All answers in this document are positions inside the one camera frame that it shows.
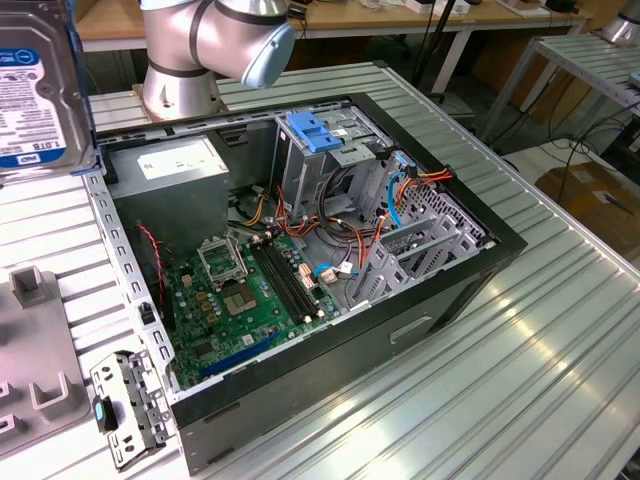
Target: desk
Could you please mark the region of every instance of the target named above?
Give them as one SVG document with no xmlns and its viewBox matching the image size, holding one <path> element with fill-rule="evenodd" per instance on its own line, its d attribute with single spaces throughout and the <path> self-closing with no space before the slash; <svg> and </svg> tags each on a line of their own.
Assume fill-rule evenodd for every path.
<svg viewBox="0 0 640 480">
<path fill-rule="evenodd" d="M 591 14 L 586 11 L 578 15 L 553 13 L 550 17 L 525 18 L 493 0 L 484 0 L 481 5 L 472 6 L 466 15 L 450 17 L 445 31 L 456 32 L 456 37 L 433 91 L 444 92 L 471 33 L 476 30 L 570 26 L 569 33 L 575 34 L 590 18 Z M 429 15 L 405 7 L 374 12 L 357 0 L 349 0 L 346 4 L 316 2 L 309 5 L 304 33 L 309 39 L 424 33 L 428 20 Z M 431 30 L 435 30 L 437 23 L 438 16 L 434 15 Z M 292 20 L 291 24 L 300 38 L 302 24 L 297 20 Z M 137 2 L 131 0 L 99 0 L 78 22 L 77 28 L 88 52 L 146 48 L 142 13 Z"/>
<path fill-rule="evenodd" d="M 633 267 L 388 68 L 287 72 L 257 92 L 229 80 L 220 92 L 231 110 L 368 93 L 528 247 L 456 322 L 194 480 L 616 476 L 640 445 Z M 91 104 L 99 130 L 145 122 L 132 92 Z M 0 191 L 0 274 L 24 262 L 58 275 L 88 385 L 111 352 L 140 347 L 81 178 Z M 0 461 L 0 472 L 189 479 L 175 437 L 117 475 L 93 418 Z"/>
<path fill-rule="evenodd" d="M 629 75 L 638 71 L 640 46 L 617 47 L 593 34 L 540 37 L 531 40 L 496 98 L 482 131 L 482 140 L 487 140 L 518 82 L 538 54 L 549 60 L 548 68 L 551 70 L 566 70 L 601 94 L 599 101 L 585 115 L 576 132 L 578 137 L 594 123 L 606 97 L 630 112 L 640 114 L 640 90 L 628 81 Z"/>
</svg>

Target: blue latch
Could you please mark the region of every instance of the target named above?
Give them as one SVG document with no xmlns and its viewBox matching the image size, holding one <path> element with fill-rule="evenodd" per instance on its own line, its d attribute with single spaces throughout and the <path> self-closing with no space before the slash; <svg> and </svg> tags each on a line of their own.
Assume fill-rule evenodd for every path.
<svg viewBox="0 0 640 480">
<path fill-rule="evenodd" d="M 309 112 L 287 115 L 289 126 L 307 143 L 311 152 L 325 152 L 342 146 L 342 141 L 329 133 L 320 120 Z"/>
</svg>

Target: metal table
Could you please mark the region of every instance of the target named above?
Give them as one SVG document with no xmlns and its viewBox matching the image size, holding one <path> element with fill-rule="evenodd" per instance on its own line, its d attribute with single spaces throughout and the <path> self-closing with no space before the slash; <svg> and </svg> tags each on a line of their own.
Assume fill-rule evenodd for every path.
<svg viewBox="0 0 640 480">
<path fill-rule="evenodd" d="M 585 121 L 579 131 L 586 131 L 595 121 L 596 114 L 607 98 L 623 108 L 628 107 L 630 112 L 640 113 L 640 89 L 628 82 L 629 74 L 640 70 L 640 45 L 630 48 L 617 47 L 595 34 L 538 37 L 529 42 L 491 107 L 484 130 L 480 135 L 483 141 L 487 141 L 502 110 L 537 54 L 551 63 L 541 76 L 544 81 L 534 85 L 527 101 L 521 106 L 522 110 L 534 101 L 556 67 L 559 67 L 601 93 L 600 99 L 585 115 Z"/>
<path fill-rule="evenodd" d="M 232 109 L 364 91 L 529 243 L 453 325 L 195 478 L 613 478 L 640 445 L 640 274 L 393 71 L 220 85 Z M 132 93 L 99 128 L 144 122 Z M 139 341 L 80 178 L 0 191 L 0 267 L 60 279 L 83 374 Z M 187 478 L 176 438 L 117 475 L 93 418 L 0 462 L 30 478 Z"/>
</svg>

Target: white label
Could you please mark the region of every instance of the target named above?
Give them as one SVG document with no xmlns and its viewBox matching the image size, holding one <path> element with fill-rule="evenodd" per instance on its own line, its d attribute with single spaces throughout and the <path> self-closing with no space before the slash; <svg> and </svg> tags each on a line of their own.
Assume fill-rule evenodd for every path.
<svg viewBox="0 0 640 480">
<path fill-rule="evenodd" d="M 351 270 L 353 270 L 353 263 L 342 262 L 338 267 L 338 270 L 340 270 L 342 273 L 351 273 Z"/>
<path fill-rule="evenodd" d="M 589 172 L 585 172 L 584 170 L 578 170 L 576 172 L 571 172 L 571 173 L 573 173 L 573 176 L 576 177 L 582 183 L 591 183 L 594 181 L 591 174 Z"/>
<path fill-rule="evenodd" d="M 31 153 L 29 155 L 18 155 L 16 157 L 20 165 L 29 165 L 31 163 L 40 163 L 40 155 Z"/>
<path fill-rule="evenodd" d="M 347 135 L 349 135 L 349 132 L 347 132 L 344 128 L 338 128 L 336 130 L 331 130 L 331 135 L 333 135 L 334 137 L 346 137 Z"/>
<path fill-rule="evenodd" d="M 593 194 L 596 196 L 596 198 L 598 200 L 600 200 L 602 203 L 610 203 L 609 199 L 607 197 L 611 197 L 613 198 L 613 195 L 611 195 L 609 192 L 607 191 L 601 191 L 601 192 L 593 192 Z"/>
<path fill-rule="evenodd" d="M 43 78 L 35 50 L 0 49 L 0 159 L 8 166 L 49 162 L 64 153 L 55 106 L 36 90 Z"/>
<path fill-rule="evenodd" d="M 185 145 L 164 152 L 140 155 L 138 164 L 147 180 L 206 168 L 211 163 L 211 153 L 203 152 L 202 145 Z"/>
</svg>

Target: wd hard drive label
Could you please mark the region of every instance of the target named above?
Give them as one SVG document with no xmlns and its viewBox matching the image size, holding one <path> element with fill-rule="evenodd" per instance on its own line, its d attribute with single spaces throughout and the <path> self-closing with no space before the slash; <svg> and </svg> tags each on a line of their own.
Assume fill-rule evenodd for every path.
<svg viewBox="0 0 640 480">
<path fill-rule="evenodd" d="M 43 77 L 38 52 L 0 48 L 0 167 L 53 162 L 64 154 L 56 109 L 38 92 Z"/>
</svg>

